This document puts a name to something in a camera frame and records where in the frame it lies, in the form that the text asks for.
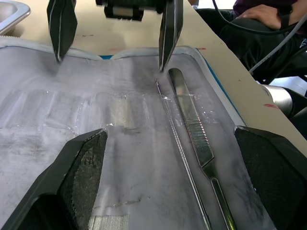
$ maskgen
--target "person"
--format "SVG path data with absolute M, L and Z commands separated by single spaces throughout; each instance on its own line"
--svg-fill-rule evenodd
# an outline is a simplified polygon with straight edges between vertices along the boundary
M 197 13 L 250 70 L 270 53 L 288 33 L 259 35 L 227 25 L 215 9 L 197 9 Z M 297 23 L 307 12 L 307 0 L 237 0 L 233 10 L 220 10 L 228 21 L 258 31 L 274 31 Z M 278 69 L 296 52 L 307 35 L 306 25 L 257 70 Z

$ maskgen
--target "person's hand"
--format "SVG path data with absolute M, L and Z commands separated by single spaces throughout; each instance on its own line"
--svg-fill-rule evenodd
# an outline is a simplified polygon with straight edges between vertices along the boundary
M 271 29 L 279 30 L 281 27 L 281 19 L 277 13 L 277 9 L 274 7 L 259 5 L 248 9 L 238 18 L 256 19 Z

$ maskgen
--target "sink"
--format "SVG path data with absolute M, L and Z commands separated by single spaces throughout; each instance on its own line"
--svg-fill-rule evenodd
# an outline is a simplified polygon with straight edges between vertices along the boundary
M 30 7 L 17 1 L 0 0 L 0 35 L 4 35 L 30 14 Z

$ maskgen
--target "dark pants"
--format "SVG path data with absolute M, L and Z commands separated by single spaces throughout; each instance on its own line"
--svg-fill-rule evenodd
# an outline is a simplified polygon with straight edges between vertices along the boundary
M 196 11 L 248 70 L 270 53 L 287 36 L 287 34 L 259 35 L 241 31 L 226 25 L 214 9 L 198 9 Z M 257 20 L 249 18 L 236 19 L 233 11 L 221 10 L 221 13 L 228 21 L 245 28 L 271 31 L 271 29 Z M 265 71 L 279 68 L 299 49 L 302 41 L 303 37 L 301 35 L 294 35 L 280 50 L 265 61 L 258 70 Z

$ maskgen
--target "gray cable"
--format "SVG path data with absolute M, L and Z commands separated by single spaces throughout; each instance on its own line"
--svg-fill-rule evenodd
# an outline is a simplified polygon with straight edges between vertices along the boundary
M 287 37 L 274 49 L 272 50 L 267 56 L 265 56 L 261 61 L 259 61 L 253 68 L 249 70 L 250 74 L 253 74 L 253 71 L 258 68 L 263 62 L 265 62 L 268 58 L 270 58 L 273 54 L 275 54 L 287 41 L 290 40 L 291 37 L 299 30 L 299 28 L 304 24 L 307 20 L 307 13 L 299 20 L 298 24 L 293 28 L 293 30 L 288 34 Z

